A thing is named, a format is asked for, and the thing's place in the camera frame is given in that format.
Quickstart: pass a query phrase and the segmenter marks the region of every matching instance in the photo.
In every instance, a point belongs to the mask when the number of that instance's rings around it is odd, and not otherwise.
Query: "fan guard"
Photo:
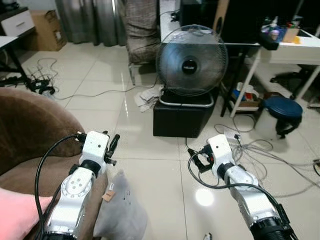
[[[206,26],[186,25],[168,34],[159,47],[156,70],[165,88],[198,96],[217,86],[228,66],[227,48]]]

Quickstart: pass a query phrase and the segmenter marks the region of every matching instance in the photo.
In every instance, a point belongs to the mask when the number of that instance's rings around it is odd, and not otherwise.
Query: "sofa armrest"
[[[84,129],[77,119],[53,100],[37,93],[0,88],[0,175],[37,157],[59,139]],[[52,156],[81,152],[74,139],[61,143]]]

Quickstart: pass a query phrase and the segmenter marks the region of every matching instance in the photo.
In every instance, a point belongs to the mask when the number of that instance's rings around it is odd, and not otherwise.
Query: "fan center hub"
[[[183,62],[182,64],[182,71],[185,74],[191,75],[194,74],[197,71],[197,63],[196,61],[189,59]]]

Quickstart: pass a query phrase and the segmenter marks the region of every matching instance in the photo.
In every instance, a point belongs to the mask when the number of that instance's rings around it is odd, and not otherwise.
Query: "gray pillow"
[[[102,200],[93,236],[110,240],[142,240],[148,216],[135,198],[123,170],[114,176],[105,192],[110,188],[115,194],[109,202]]]

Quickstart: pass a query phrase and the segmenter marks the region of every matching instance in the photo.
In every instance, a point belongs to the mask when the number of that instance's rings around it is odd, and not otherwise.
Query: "tag on pillow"
[[[102,198],[108,203],[111,201],[111,199],[114,197],[114,195],[116,194],[115,191],[110,191],[108,190],[103,196]]]

